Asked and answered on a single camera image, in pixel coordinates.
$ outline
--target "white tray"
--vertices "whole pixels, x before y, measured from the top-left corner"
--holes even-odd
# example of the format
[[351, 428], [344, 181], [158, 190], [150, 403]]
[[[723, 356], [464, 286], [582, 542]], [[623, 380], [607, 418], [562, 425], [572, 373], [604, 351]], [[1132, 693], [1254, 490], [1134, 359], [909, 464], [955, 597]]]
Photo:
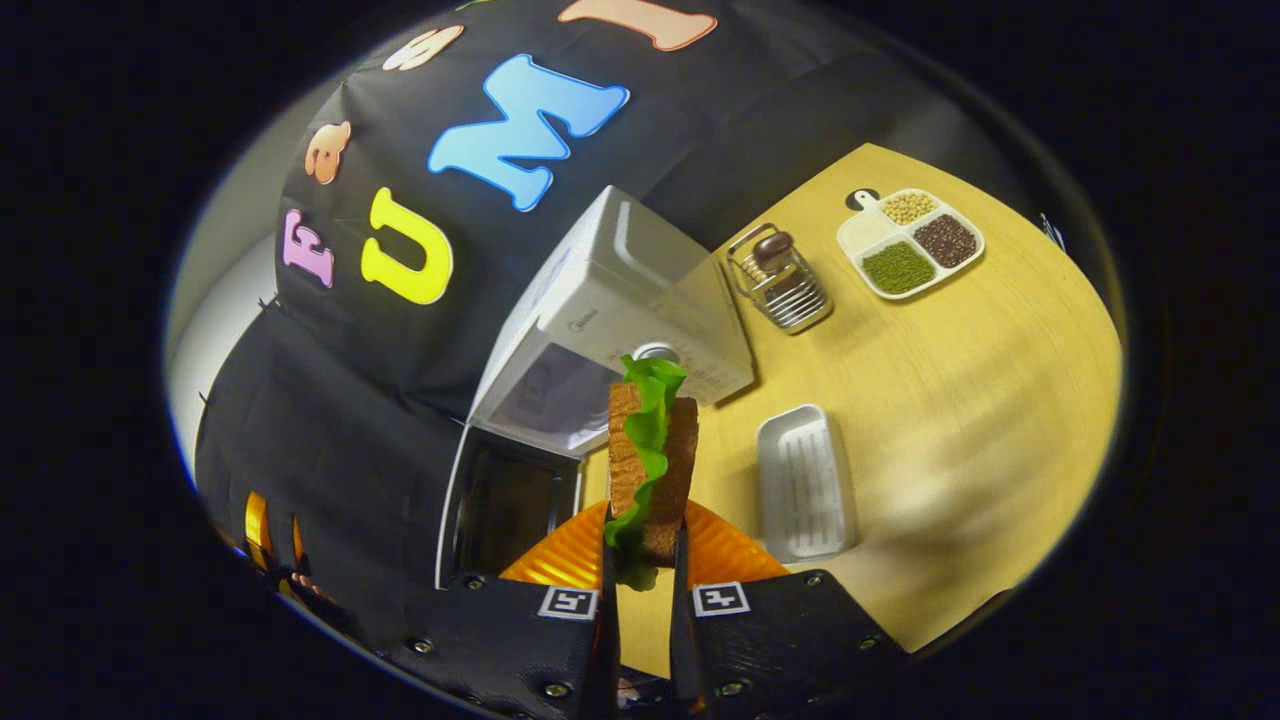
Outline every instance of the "white tray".
[[764, 544], [780, 562], [829, 557], [856, 542], [845, 454], [827, 414], [801, 405], [755, 434]]
[[[900, 225], [893, 220], [891, 220], [888, 215], [886, 215], [884, 211], [881, 210], [879, 206], [897, 197], [899, 195], [909, 195], [909, 193], [925, 195], [931, 200], [933, 200], [937, 208], [934, 208], [929, 213], [916, 218], [915, 220], [905, 225]], [[928, 250], [922, 247], [920, 243], [915, 241], [915, 237], [913, 237], [916, 229], [936, 220], [943, 213], [959, 220], [960, 224], [965, 227], [965, 229], [973, 233], [974, 240], [977, 242], [977, 247], [974, 249], [973, 255], [965, 258], [964, 263], [960, 263], [955, 268], [943, 268], [942, 265], [940, 265], [937, 260], [934, 260], [933, 256], [929, 255]], [[849, 260], [854, 264], [854, 269], [858, 270], [859, 275], [861, 275], [863, 282], [867, 283], [867, 287], [872, 288], [872, 292], [874, 292], [876, 295], [884, 297], [887, 300], [902, 300], [904, 297], [910, 297], [918, 292], [924, 292], [925, 290], [938, 284], [940, 282], [950, 278], [951, 275], [969, 266], [970, 263], [980, 258], [982, 254], [987, 250], [987, 242], [986, 240], [983, 240], [982, 232], [979, 232], [978, 228], [974, 227], [974, 224], [970, 223], [968, 218], [957, 213], [955, 208], [938, 200], [937, 196], [924, 192], [923, 190], [916, 190], [914, 187], [900, 190], [879, 201], [876, 201], [869, 206], [864, 205], [860, 213], [858, 213], [852, 218], [849, 218], [840, 225], [840, 229], [836, 231], [836, 242], [840, 243], [840, 249], [845, 251], [845, 256], [847, 256]], [[927, 283], [913, 287], [906, 292], [900, 292], [897, 295], [884, 292], [881, 288], [876, 287], [876, 283], [873, 283], [872, 279], [867, 277], [867, 272], [863, 270], [863, 260], [865, 260], [869, 255], [874, 255], [876, 252], [883, 250], [884, 247], [893, 245], [895, 242], [906, 242], [906, 245], [911, 250], [924, 256], [924, 259], [929, 263], [929, 265], [933, 266], [933, 279]]]

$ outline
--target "wooden table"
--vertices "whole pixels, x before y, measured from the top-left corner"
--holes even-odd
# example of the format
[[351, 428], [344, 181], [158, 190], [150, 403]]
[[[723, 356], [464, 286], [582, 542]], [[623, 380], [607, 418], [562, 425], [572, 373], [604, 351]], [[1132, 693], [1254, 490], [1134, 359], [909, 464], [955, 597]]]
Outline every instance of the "wooden table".
[[[876, 296], [836, 243], [872, 187], [933, 193], [973, 222], [986, 254], [908, 300]], [[1103, 461], [1120, 396], [1120, 342], [1102, 301], [1044, 234], [968, 183], [865, 145], [742, 232], [796, 240], [835, 311], [786, 336], [745, 299], [758, 382], [700, 411], [690, 497], [763, 541], [755, 432], [812, 402], [845, 446], [859, 542], [826, 568], [908, 651], [1016, 585], [1075, 518]], [[714, 255], [723, 256], [728, 238]], [[607, 455], [588, 457], [584, 506], [607, 497]], [[668, 675], [673, 573], [620, 587], [622, 661]]]

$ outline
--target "letter m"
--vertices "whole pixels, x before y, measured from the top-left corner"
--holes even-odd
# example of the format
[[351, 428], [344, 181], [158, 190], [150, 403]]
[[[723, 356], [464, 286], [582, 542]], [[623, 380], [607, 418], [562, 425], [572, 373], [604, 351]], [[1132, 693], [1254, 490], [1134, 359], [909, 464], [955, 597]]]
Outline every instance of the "letter m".
[[553, 73], [525, 54], [489, 73], [484, 91], [506, 119], [444, 131], [426, 158], [426, 169], [440, 173], [454, 168], [500, 187], [521, 213], [532, 210], [543, 199], [552, 184], [552, 172], [543, 167], [526, 170], [508, 159], [568, 158], [568, 146], [544, 115], [564, 120], [573, 137], [586, 137], [600, 129], [631, 96], [625, 87], [596, 87]]

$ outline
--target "soybean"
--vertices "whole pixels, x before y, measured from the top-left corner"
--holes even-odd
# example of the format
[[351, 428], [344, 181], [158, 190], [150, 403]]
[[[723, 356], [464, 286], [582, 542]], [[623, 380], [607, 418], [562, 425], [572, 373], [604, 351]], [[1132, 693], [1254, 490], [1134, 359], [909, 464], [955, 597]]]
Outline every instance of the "soybean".
[[881, 204], [881, 210], [895, 223], [909, 225], [932, 213], [937, 206], [938, 204], [928, 195], [908, 192], [890, 197]]

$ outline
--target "white wall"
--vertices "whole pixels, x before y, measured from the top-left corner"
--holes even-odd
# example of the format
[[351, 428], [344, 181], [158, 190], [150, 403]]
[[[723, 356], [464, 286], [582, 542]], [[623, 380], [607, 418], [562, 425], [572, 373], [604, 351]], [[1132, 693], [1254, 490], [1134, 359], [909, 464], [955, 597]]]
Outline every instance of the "white wall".
[[248, 324], [261, 313], [259, 300], [275, 295], [275, 233], [261, 238], [232, 265], [196, 307], [169, 360], [169, 413], [178, 447], [195, 477], [196, 432], [209, 388]]
[[307, 123], [349, 69], [298, 99], [248, 146], [210, 196], [178, 266], [165, 328], [174, 432], [195, 477], [196, 432], [209, 388], [236, 341], [275, 295], [276, 209]]

